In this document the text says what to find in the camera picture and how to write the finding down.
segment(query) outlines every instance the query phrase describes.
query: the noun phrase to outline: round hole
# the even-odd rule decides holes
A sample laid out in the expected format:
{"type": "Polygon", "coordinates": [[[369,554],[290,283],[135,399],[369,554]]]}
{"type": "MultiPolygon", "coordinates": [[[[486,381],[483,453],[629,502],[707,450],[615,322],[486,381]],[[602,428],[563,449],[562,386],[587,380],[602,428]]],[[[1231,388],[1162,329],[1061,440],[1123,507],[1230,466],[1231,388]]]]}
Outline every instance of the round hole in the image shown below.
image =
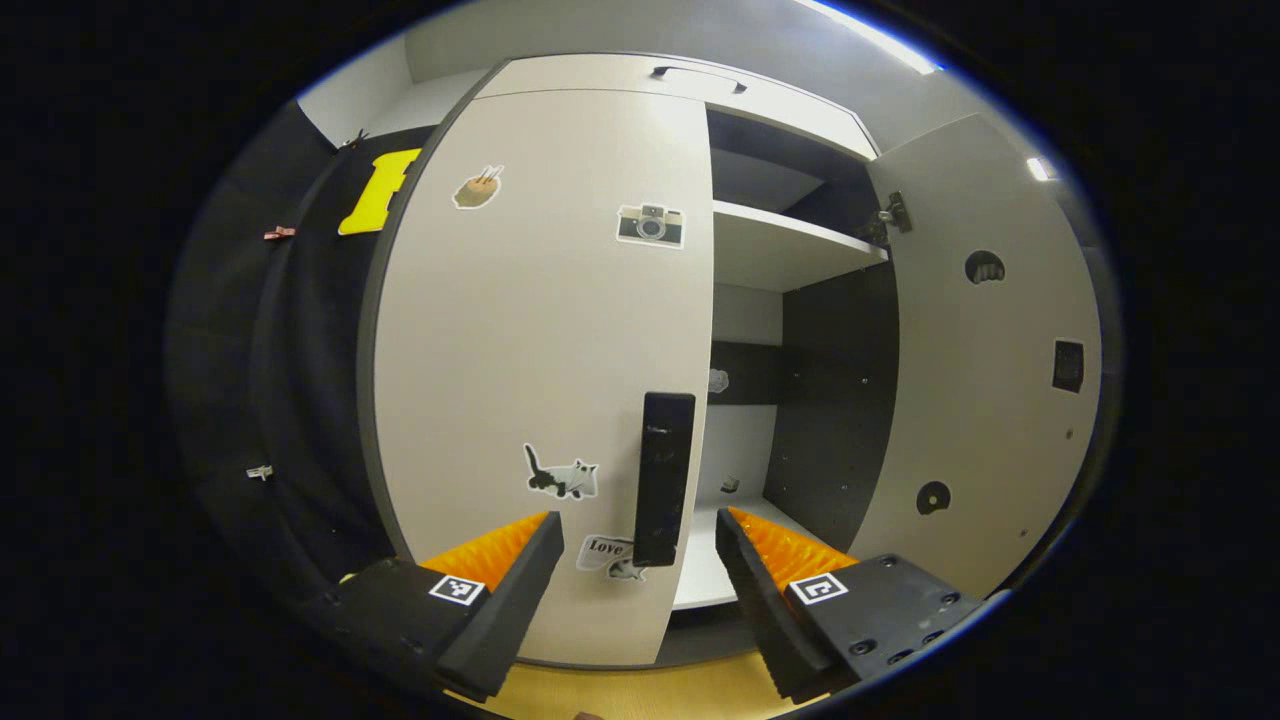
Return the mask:
{"type": "Polygon", "coordinates": [[[1005,279],[1005,263],[995,252],[979,250],[964,261],[964,274],[973,284],[1005,279]]]}

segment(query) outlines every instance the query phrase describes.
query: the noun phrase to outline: black cabinet side panel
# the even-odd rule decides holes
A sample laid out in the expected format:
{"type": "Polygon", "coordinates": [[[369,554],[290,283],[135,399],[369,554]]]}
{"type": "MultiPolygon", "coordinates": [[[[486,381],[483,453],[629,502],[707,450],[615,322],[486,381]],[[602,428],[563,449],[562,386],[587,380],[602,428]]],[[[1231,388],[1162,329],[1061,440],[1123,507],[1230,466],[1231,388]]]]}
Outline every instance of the black cabinet side panel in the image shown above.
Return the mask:
{"type": "Polygon", "coordinates": [[[782,296],[782,397],[764,497],[841,551],[884,462],[897,347],[892,263],[782,296]]]}

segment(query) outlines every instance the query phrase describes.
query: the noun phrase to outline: yellow sticker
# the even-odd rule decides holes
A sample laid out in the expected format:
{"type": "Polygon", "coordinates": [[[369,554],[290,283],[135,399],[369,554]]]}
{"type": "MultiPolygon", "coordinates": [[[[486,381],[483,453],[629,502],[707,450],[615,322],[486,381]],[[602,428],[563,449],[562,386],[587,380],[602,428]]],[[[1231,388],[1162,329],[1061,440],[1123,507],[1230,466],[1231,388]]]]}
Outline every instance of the yellow sticker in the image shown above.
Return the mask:
{"type": "Polygon", "coordinates": [[[356,234],[383,229],[387,223],[387,206],[392,195],[404,184],[404,170],[422,149],[399,150],[379,155],[374,160],[374,177],[369,178],[365,191],[356,201],[356,209],[338,225],[338,234],[356,234]]]}

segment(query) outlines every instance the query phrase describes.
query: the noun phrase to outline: door hinge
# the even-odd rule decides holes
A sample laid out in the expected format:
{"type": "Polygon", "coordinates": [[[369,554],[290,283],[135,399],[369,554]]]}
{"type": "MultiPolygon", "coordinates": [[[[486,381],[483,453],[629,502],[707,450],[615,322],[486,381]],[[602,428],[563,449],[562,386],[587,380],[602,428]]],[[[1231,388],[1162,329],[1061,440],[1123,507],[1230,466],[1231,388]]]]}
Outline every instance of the door hinge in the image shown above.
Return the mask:
{"type": "Polygon", "coordinates": [[[877,210],[870,222],[859,228],[858,237],[877,247],[888,247],[888,225],[899,232],[911,232],[911,217],[906,213],[901,192],[888,193],[888,208],[877,210]]]}

